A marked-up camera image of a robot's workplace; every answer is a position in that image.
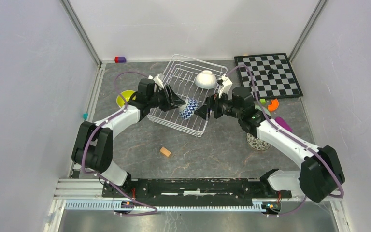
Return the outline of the blue white patterned bowl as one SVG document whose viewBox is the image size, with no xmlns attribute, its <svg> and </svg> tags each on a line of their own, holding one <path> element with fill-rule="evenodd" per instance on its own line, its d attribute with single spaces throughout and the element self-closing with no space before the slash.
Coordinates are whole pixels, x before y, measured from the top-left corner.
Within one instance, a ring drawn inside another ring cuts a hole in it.
<svg viewBox="0 0 371 232">
<path fill-rule="evenodd" d="M 178 108 L 179 116 L 183 120 L 190 119 L 199 108 L 199 101 L 194 98 L 187 98 L 185 104 Z"/>
</svg>

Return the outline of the yellow bowl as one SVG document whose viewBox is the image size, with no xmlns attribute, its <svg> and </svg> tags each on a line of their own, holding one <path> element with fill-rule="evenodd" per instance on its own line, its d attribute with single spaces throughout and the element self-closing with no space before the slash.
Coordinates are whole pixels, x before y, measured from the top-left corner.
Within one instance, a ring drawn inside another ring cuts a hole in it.
<svg viewBox="0 0 371 232">
<path fill-rule="evenodd" d="M 125 105 L 125 101 L 129 101 L 130 97 L 135 93 L 134 90 L 124 90 L 121 92 L 121 95 L 116 97 L 116 104 L 119 108 L 123 108 Z"/>
</svg>

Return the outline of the red floral patterned bowl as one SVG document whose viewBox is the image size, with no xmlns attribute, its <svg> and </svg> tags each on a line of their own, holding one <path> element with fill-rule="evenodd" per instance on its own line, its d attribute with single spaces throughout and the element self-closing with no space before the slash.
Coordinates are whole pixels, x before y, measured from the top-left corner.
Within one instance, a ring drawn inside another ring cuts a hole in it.
<svg viewBox="0 0 371 232">
<path fill-rule="evenodd" d="M 259 138 L 254 137 L 250 133 L 247 133 L 246 140 L 247 140 L 247 143 L 249 144 L 249 146 L 254 150 L 265 151 L 265 150 L 268 150 L 271 147 L 271 144 L 269 144 L 269 143 L 267 143 L 267 142 L 265 142 L 265 141 L 263 141 Z"/>
</svg>

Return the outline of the pale green ceramic bowl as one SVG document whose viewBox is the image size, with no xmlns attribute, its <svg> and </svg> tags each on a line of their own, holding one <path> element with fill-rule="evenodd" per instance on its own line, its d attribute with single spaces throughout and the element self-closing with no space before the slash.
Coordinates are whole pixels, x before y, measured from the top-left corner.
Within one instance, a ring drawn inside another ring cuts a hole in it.
<svg viewBox="0 0 371 232">
<path fill-rule="evenodd" d="M 263 115 L 262 109 L 264 110 L 265 114 L 269 119 L 272 119 L 271 113 L 268 111 L 266 107 L 256 105 L 255 108 L 260 111 L 260 114 Z"/>
</svg>

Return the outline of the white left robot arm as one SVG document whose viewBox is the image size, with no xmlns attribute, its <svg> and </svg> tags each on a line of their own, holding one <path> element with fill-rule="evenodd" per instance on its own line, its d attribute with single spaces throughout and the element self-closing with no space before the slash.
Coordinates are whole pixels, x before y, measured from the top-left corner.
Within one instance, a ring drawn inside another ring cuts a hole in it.
<svg viewBox="0 0 371 232">
<path fill-rule="evenodd" d="M 129 173 L 113 161 L 114 138 L 129 126 L 143 120 L 153 108 L 163 112 L 184 106 L 186 101 L 169 86 L 157 84 L 152 79 L 141 79 L 138 90 L 129 101 L 103 120 L 95 123 L 84 121 L 78 130 L 71 159 L 82 170 L 100 174 L 114 184 L 114 191 L 121 197 L 132 192 Z"/>
</svg>

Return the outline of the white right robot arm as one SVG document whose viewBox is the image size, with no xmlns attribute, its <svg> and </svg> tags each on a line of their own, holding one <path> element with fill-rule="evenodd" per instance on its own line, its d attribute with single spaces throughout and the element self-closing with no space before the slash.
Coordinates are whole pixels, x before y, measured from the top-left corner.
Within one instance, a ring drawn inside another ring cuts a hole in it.
<svg viewBox="0 0 371 232">
<path fill-rule="evenodd" d="M 236 118 L 244 132 L 289 157 L 300 168 L 299 187 L 310 200 L 318 203 L 327 196 L 342 198 L 345 176 L 337 151 L 329 145 L 320 147 L 309 143 L 283 128 L 261 105 L 256 105 L 257 100 L 247 88 L 236 87 L 231 99 L 226 93 L 215 93 L 194 113 L 203 119 Z"/>
</svg>

